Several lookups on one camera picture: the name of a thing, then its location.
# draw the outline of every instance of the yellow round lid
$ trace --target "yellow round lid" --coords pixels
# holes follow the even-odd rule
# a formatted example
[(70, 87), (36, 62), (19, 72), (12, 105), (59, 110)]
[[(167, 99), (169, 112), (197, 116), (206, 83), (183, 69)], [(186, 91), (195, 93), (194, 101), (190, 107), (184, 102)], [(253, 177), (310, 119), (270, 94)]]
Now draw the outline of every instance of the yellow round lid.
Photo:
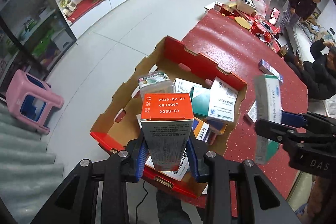
[(251, 25), (250, 23), (247, 22), (246, 19), (242, 18), (242, 17), (235, 17), (235, 21), (242, 26), (243, 28), (245, 28), (246, 30), (251, 29)]

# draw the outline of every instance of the black cable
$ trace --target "black cable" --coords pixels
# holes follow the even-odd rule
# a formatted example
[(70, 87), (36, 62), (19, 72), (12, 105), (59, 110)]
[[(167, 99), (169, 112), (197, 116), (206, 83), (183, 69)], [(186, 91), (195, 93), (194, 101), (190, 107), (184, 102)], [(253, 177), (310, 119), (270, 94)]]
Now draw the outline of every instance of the black cable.
[(143, 199), (141, 200), (141, 202), (135, 207), (135, 224), (138, 224), (138, 207), (141, 205), (141, 203), (143, 203), (143, 201), (145, 200), (145, 198), (148, 195), (148, 191), (145, 188), (145, 181), (143, 182), (142, 187), (146, 191), (146, 195), (143, 197)]

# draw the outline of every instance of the transparent plastic container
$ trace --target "transparent plastic container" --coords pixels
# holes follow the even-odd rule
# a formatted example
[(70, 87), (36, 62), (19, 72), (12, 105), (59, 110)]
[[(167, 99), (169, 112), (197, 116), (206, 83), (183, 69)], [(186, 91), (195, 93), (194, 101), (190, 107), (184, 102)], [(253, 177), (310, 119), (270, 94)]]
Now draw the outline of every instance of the transparent plastic container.
[(175, 85), (163, 71), (154, 71), (138, 79), (141, 98), (146, 93), (176, 93)]

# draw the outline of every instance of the orange medicine box top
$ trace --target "orange medicine box top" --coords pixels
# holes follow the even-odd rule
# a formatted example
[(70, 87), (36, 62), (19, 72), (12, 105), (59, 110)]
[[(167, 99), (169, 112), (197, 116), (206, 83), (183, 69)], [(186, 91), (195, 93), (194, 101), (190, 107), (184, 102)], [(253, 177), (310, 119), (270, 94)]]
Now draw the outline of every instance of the orange medicine box top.
[(189, 93), (147, 93), (144, 96), (141, 120), (193, 120)]

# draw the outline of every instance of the striped pants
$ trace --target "striped pants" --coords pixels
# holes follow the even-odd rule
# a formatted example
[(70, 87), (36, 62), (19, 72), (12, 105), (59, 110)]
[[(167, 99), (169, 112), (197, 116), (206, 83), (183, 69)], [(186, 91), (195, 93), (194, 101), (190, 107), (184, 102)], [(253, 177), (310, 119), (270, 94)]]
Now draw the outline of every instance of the striped pants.
[(288, 4), (287, 10), (285, 15), (283, 16), (283, 19), (280, 23), (280, 32), (286, 27), (286, 26), (294, 26), (296, 22), (299, 21), (300, 17), (297, 14), (291, 14), (290, 12), (291, 6)]

